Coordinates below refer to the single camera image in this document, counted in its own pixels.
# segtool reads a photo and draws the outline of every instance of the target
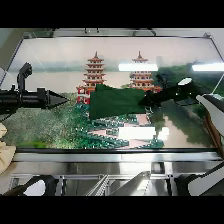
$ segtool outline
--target pagoda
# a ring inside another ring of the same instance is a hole
[[[148,59],[144,59],[139,51],[138,58],[132,59],[135,63],[146,63]],[[144,91],[151,90],[153,92],[160,92],[160,86],[154,86],[152,74],[150,71],[135,71],[130,74],[131,87],[136,89],[143,89]]]
[[[90,92],[95,91],[96,84],[103,84],[106,81],[103,79],[105,74],[102,61],[103,59],[98,58],[97,51],[94,58],[88,59],[87,73],[84,74],[85,79],[83,80],[85,85],[76,87],[78,90],[77,103],[89,104]]]

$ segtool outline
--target building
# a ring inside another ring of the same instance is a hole
[[[78,90],[77,103],[90,103],[90,92],[95,91],[96,84],[103,84],[103,76],[105,75],[102,64],[103,59],[98,58],[97,52],[92,59],[88,59],[87,73],[84,74],[85,79],[83,82],[85,85],[76,87]]]
[[[138,58],[132,59],[135,63],[146,63],[148,59],[144,59],[139,51]],[[144,91],[151,90],[159,92],[162,90],[160,86],[153,85],[153,78],[150,71],[134,71],[130,74],[131,87],[136,89],[143,89]]]

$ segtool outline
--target dark green fabric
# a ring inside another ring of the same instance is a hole
[[[115,89],[103,84],[96,85],[96,91],[90,94],[91,120],[123,114],[144,114],[145,107],[139,103],[144,91],[139,89]]]

